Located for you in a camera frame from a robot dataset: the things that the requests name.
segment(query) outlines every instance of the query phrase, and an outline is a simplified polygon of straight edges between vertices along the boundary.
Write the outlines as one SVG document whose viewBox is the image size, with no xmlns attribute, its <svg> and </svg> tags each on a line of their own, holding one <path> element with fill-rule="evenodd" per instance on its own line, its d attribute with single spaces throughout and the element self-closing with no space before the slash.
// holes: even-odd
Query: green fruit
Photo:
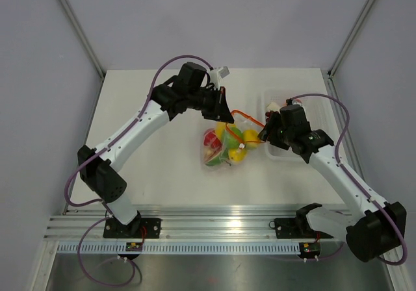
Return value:
<svg viewBox="0 0 416 291">
<path fill-rule="evenodd" d="M 237 135 L 242 140 L 242 133 L 238 128 L 236 127 L 230 127 L 230 130 L 234 132 L 235 135 Z M 237 149 L 241 142 L 236 139 L 232 134 L 230 134 L 227 129 L 224 132 L 223 138 L 222 138 L 222 144 L 227 147 L 227 149 Z"/>
<path fill-rule="evenodd" d="M 217 166 L 221 164 L 223 161 L 225 161 L 224 158 L 224 152 L 223 151 L 217 151 L 212 157 L 205 161 L 206 166 Z"/>
</svg>

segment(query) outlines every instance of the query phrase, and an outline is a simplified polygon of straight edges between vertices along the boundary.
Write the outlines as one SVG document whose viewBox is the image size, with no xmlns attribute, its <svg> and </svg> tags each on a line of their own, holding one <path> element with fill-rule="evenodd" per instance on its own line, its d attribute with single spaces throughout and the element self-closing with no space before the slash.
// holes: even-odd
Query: gray wall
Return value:
<svg viewBox="0 0 416 291">
<path fill-rule="evenodd" d="M 1 289 L 22 291 L 100 82 L 56 0 L 0 0 Z"/>
<path fill-rule="evenodd" d="M 408 210 L 408 269 L 416 274 L 416 2 L 379 0 L 335 84 L 351 111 L 365 178 Z"/>
<path fill-rule="evenodd" d="M 365 0 L 69 0 L 107 69 L 192 53 L 231 67 L 328 69 Z"/>
</svg>

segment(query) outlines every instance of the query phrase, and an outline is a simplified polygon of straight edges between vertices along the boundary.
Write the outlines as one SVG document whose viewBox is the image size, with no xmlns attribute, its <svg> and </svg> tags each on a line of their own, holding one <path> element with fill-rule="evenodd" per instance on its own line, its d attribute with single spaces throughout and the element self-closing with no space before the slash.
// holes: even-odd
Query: white table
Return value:
<svg viewBox="0 0 416 291">
<path fill-rule="evenodd" d="M 319 69 L 230 69 L 224 80 L 230 110 L 260 115 L 261 90 L 268 87 L 326 94 Z M 111 70 L 99 97 L 87 145 L 94 147 L 113 134 L 146 98 L 155 70 Z M 162 83 L 177 70 L 166 70 Z M 256 102 L 249 102 L 258 95 Z M 313 202 L 343 206 L 324 178 L 302 162 L 274 162 L 263 149 L 242 164 L 207 171 L 200 162 L 202 133 L 214 122 L 188 110 L 159 129 L 125 163 L 120 175 L 136 205 L 304 205 Z M 77 178 L 71 199 L 82 202 L 96 195 Z"/>
</svg>

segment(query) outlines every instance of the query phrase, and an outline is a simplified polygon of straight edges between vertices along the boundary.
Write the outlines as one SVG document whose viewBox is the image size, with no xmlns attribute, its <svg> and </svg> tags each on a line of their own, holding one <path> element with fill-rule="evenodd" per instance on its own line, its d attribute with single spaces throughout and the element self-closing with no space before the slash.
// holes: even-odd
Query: robotic arm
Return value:
<svg viewBox="0 0 416 291">
<path fill-rule="evenodd" d="M 383 206 L 402 236 L 406 225 L 404 207 L 399 202 L 388 203 L 342 159 L 342 164 L 339 164 L 333 140 L 322 130 L 311 130 L 300 105 L 292 105 L 291 99 L 287 103 L 289 105 L 279 112 L 271 113 L 259 139 L 285 150 L 291 148 L 293 153 L 300 155 L 330 183 L 352 214 L 344 216 L 314 203 L 298 210 L 295 217 L 297 227 L 305 234 L 323 231 L 345 240 L 353 254 L 363 262 L 399 246 L 395 231 L 375 203 Z"/>
<path fill-rule="evenodd" d="M 213 69 L 207 73 L 204 67 L 187 62 L 178 75 L 153 89 L 151 100 L 140 118 L 137 116 L 140 114 L 138 111 L 103 143 L 93 149 L 85 145 L 80 148 L 79 164 L 88 160 L 96 151 L 107 148 L 106 152 L 80 171 L 80 176 L 111 210 L 120 236 L 137 234 L 141 217 L 125 194 L 127 183 L 117 172 L 151 134 L 188 108 L 201 111 L 202 116 L 208 120 L 234 123 L 226 101 L 226 89 L 218 86 L 218 81 L 228 74 L 227 68 Z M 205 76 L 208 77 L 208 84 L 201 87 Z M 121 138 L 117 144 L 108 148 L 109 143 L 119 136 Z"/>
</svg>

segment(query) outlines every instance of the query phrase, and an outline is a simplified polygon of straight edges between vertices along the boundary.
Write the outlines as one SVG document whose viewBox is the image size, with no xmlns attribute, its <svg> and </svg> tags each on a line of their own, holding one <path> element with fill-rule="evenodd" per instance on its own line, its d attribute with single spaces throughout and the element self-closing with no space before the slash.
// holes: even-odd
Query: clear container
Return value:
<svg viewBox="0 0 416 291">
<path fill-rule="evenodd" d="M 267 106 L 271 102 L 275 102 L 280 107 L 283 107 L 288 98 L 306 93 L 314 92 L 305 90 L 279 90 L 277 88 L 264 90 L 261 94 L 261 122 L 266 123 Z M 330 127 L 332 114 L 330 100 L 323 97 L 311 96 L 303 97 L 300 101 L 304 106 L 306 118 L 310 122 L 312 130 L 322 129 L 335 141 L 338 137 L 338 131 L 336 127 Z M 270 145 L 269 143 L 264 144 L 263 146 L 265 147 L 267 157 L 272 160 L 303 162 L 303 159 L 300 156 L 295 155 L 290 148 L 286 151 Z"/>
</svg>

